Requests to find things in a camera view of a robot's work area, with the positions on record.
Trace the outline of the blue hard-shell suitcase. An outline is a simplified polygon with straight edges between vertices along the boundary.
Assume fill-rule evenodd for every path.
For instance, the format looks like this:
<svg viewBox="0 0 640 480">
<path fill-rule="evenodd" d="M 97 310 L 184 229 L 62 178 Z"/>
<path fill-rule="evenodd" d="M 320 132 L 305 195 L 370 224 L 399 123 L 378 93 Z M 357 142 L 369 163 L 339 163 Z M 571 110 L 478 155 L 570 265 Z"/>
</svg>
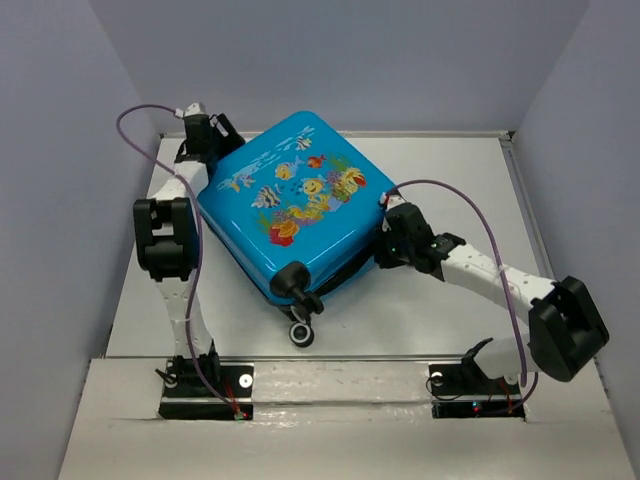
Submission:
<svg viewBox="0 0 640 480">
<path fill-rule="evenodd" d="M 323 300 L 369 268 L 392 180 L 311 111 L 280 121 L 219 161 L 202 216 L 266 301 L 315 338 Z"/>
</svg>

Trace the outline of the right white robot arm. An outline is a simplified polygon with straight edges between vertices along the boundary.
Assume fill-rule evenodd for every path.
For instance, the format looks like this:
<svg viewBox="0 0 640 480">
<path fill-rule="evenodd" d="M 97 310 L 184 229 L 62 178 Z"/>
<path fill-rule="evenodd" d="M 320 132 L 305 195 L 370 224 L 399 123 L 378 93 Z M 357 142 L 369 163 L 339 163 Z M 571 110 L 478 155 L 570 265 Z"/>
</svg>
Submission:
<svg viewBox="0 0 640 480">
<path fill-rule="evenodd" d="M 482 392 L 497 379 L 544 373 L 569 382 L 609 342 L 610 334 L 587 286 L 498 263 L 464 239 L 436 235 L 421 210 L 399 195 L 382 199 L 375 261 L 382 269 L 409 266 L 504 308 L 513 320 L 507 338 L 480 340 L 463 356 L 462 384 Z"/>
</svg>

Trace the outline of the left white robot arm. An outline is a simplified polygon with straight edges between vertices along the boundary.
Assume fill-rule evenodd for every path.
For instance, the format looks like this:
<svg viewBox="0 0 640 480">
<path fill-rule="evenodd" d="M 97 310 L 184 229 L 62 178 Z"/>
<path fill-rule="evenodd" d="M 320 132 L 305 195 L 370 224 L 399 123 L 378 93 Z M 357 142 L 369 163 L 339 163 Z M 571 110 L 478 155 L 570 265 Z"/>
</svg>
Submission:
<svg viewBox="0 0 640 480">
<path fill-rule="evenodd" d="M 222 399 L 221 366 L 197 298 L 203 257 L 203 220 L 198 195 L 209 185 L 217 162 L 244 144 L 224 115 L 214 123 L 200 103 L 173 114 L 185 140 L 169 167 L 169 179 L 151 197 L 133 205 L 136 254 L 158 288 L 174 336 L 173 368 L 166 383 Z"/>
</svg>

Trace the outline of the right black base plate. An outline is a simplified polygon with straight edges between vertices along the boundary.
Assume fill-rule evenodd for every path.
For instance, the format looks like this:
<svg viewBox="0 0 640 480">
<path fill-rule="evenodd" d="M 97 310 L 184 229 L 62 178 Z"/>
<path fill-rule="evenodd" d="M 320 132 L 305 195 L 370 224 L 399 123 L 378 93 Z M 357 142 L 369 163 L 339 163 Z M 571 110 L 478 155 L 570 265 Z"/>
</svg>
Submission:
<svg viewBox="0 0 640 480">
<path fill-rule="evenodd" d="M 430 365 L 425 387 L 434 419 L 526 418 L 518 385 L 476 377 L 459 363 Z"/>
</svg>

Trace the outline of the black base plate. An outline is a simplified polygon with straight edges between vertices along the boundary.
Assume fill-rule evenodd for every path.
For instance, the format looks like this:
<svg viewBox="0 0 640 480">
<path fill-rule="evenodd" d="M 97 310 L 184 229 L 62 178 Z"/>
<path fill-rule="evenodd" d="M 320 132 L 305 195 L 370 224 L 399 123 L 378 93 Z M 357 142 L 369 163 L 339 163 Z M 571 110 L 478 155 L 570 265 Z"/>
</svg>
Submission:
<svg viewBox="0 0 640 480">
<path fill-rule="evenodd" d="M 459 363 L 430 365 L 425 387 L 434 419 L 526 418 L 518 385 L 476 377 Z"/>
<path fill-rule="evenodd" d="M 220 380 L 208 380 L 221 398 L 202 383 L 193 367 L 179 372 L 168 362 L 155 373 L 162 381 L 158 415 L 164 420 L 242 422 L 254 417 L 252 364 L 223 364 Z"/>
</svg>

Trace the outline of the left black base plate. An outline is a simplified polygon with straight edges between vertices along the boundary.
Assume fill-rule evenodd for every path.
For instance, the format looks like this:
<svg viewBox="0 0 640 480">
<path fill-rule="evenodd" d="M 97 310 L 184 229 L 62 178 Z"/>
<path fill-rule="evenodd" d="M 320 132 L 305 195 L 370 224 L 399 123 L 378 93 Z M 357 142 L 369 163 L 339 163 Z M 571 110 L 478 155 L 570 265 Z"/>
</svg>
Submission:
<svg viewBox="0 0 640 480">
<path fill-rule="evenodd" d="M 158 415 L 164 420 L 242 422 L 254 417 L 252 364 L 223 364 L 220 380 L 208 380 L 221 398 L 202 383 L 193 367 L 179 372 L 168 362 L 155 373 L 162 381 Z"/>
</svg>

